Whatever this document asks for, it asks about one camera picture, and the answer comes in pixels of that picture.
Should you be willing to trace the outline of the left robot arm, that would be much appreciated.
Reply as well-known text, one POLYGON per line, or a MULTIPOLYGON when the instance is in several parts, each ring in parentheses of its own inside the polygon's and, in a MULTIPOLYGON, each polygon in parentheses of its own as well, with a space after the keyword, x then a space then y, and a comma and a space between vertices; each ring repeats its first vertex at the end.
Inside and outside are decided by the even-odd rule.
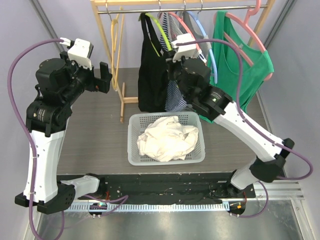
POLYGON ((105 62, 100 77, 68 58, 43 61, 35 73, 37 96, 26 110, 25 126, 36 153, 29 155, 25 189, 14 202, 22 207, 36 206, 43 214, 68 209, 73 200, 90 194, 100 200, 107 192, 100 177, 86 174, 73 180, 59 181, 57 167, 72 106, 84 91, 108 93, 112 74, 105 62))

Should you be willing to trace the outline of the black tank top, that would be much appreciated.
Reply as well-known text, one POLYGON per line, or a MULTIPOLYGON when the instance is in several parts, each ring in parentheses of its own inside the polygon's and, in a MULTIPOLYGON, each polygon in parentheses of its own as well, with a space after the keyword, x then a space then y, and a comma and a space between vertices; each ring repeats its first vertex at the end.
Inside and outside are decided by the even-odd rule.
POLYGON ((142 112, 165 111, 168 87, 166 59, 169 51, 155 22, 140 14, 143 43, 138 72, 138 107, 142 112))

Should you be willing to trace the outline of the yellow plastic hanger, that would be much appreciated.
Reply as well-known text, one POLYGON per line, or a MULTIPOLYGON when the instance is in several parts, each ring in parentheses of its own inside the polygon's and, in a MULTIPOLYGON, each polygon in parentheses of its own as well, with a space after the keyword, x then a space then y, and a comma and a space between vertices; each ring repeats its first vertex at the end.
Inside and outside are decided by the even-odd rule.
POLYGON ((118 13, 116 17, 111 21, 111 84, 114 91, 117 91, 118 87, 118 74, 120 55, 122 49, 122 38, 123 38, 123 27, 124 27, 124 14, 118 13))

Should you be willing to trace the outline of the lime green hanger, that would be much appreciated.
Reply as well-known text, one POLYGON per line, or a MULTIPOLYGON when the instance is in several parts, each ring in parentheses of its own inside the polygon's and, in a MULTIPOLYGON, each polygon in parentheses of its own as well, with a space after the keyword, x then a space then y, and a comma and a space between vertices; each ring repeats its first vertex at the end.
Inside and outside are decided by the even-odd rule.
POLYGON ((168 38, 167 38, 167 35, 166 33, 164 32, 163 28, 162 28, 162 25, 161 23, 159 22, 159 20, 157 18, 155 18, 153 15, 151 15, 150 13, 145 13, 146 16, 148 16, 150 19, 152 19, 154 21, 154 23, 157 25, 163 39, 164 39, 164 42, 165 42, 165 45, 167 47, 167 49, 169 51, 172 50, 172 46, 171 46, 171 43, 169 42, 168 38))

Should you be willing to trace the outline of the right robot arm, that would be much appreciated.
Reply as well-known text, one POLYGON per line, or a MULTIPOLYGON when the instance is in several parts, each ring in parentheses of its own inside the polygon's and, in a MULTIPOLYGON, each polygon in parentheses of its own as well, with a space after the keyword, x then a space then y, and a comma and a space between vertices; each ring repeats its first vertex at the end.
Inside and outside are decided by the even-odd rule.
POLYGON ((226 193, 236 198, 257 181, 271 183, 279 179, 294 141, 276 137, 238 109, 230 95, 209 83, 210 69, 202 60, 168 58, 166 63, 169 80, 178 85, 191 109, 233 133, 256 155, 251 163, 233 173, 225 186, 226 193))

